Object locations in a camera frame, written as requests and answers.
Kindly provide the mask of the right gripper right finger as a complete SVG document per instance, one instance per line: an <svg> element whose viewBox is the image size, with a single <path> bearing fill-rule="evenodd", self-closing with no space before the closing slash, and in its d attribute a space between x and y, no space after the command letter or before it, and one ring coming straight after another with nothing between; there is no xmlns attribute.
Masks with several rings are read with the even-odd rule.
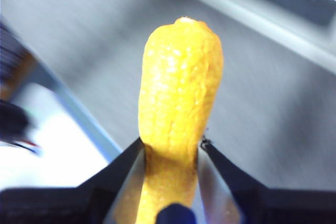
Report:
<svg viewBox="0 0 336 224"><path fill-rule="evenodd" d="M335 192L270 188L232 163L208 139L198 149L207 223L335 223Z"/></svg>

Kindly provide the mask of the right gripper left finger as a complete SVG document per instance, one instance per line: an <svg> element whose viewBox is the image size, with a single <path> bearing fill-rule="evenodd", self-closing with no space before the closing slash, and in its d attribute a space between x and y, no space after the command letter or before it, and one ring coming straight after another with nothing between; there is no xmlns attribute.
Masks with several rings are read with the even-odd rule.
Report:
<svg viewBox="0 0 336 224"><path fill-rule="evenodd" d="M144 178L144 147L135 140L76 187L1 191L1 223L134 223Z"/></svg>

